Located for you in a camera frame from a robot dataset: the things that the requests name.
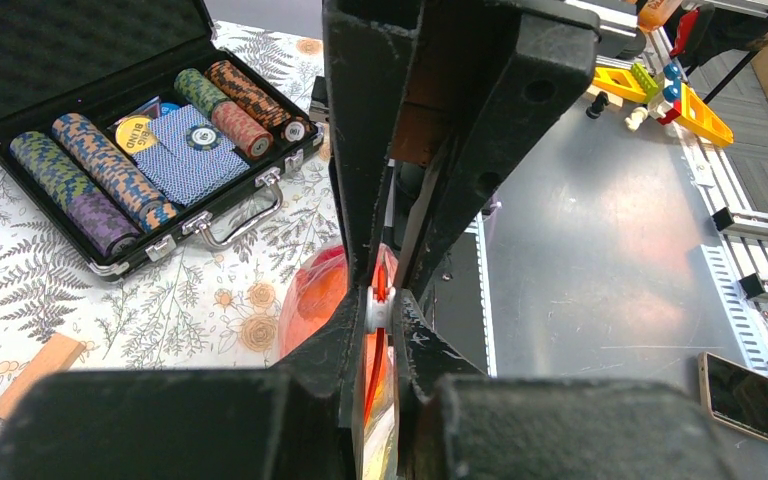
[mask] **green toy block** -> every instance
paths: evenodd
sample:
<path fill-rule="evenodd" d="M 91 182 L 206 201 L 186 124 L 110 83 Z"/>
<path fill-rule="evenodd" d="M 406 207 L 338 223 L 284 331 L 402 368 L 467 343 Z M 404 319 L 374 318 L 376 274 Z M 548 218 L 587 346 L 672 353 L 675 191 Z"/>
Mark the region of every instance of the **green toy block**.
<path fill-rule="evenodd" d="M 649 100 L 651 100 L 659 90 L 658 84 L 655 83 L 655 79 L 652 78 L 652 75 L 649 75 L 649 72 L 647 72 L 646 69 L 643 68 L 643 65 L 639 63 L 635 63 L 631 66 L 631 74 L 634 76 L 634 79 L 637 80 L 637 83 L 643 87 L 643 91 L 646 92 L 645 103 L 649 103 Z"/>

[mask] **plastic bag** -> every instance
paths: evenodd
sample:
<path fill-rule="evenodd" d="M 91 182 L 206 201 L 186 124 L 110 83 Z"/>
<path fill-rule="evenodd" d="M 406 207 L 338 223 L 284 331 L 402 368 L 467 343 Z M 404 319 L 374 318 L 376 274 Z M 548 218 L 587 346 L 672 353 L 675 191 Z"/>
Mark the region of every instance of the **plastic bag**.
<path fill-rule="evenodd" d="M 278 320 L 278 338 L 283 358 L 301 345 L 331 318 L 348 290 L 348 265 L 342 245 L 324 246 L 301 266 L 284 300 Z M 382 245 L 376 267 L 384 264 L 392 284 L 397 260 Z M 377 285 L 380 270 L 372 284 Z M 395 417 L 393 398 L 392 351 L 386 347 L 379 371 L 372 409 L 364 429 L 364 479 L 395 478 Z M 375 362 L 375 334 L 366 336 L 366 378 L 369 391 Z"/>

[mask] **gray wall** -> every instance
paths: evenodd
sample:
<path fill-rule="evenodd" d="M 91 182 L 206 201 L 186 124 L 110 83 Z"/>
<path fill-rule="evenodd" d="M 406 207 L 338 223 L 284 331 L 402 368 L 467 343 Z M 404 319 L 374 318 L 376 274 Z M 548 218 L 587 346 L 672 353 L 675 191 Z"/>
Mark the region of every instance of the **gray wall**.
<path fill-rule="evenodd" d="M 205 0 L 204 3 L 215 20 L 322 38 L 322 0 Z"/>

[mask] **blue toy ball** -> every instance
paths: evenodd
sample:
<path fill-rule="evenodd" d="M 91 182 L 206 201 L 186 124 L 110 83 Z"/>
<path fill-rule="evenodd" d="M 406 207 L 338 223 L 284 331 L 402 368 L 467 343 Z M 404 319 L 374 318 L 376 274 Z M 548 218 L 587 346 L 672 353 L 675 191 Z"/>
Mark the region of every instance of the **blue toy ball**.
<path fill-rule="evenodd" d="M 678 85 L 670 85 L 664 89 L 664 100 L 673 103 L 681 99 L 681 88 Z"/>
<path fill-rule="evenodd" d="M 681 78 L 681 69 L 675 63 L 668 63 L 664 67 L 664 76 L 673 81 L 679 80 Z"/>

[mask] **black phone screen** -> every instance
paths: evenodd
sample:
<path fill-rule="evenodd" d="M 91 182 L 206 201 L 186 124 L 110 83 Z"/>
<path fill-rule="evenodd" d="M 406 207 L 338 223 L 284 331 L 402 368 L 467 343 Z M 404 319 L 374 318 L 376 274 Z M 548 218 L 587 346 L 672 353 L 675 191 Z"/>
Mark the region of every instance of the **black phone screen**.
<path fill-rule="evenodd" d="M 714 416 L 768 439 L 768 377 L 706 357 Z"/>

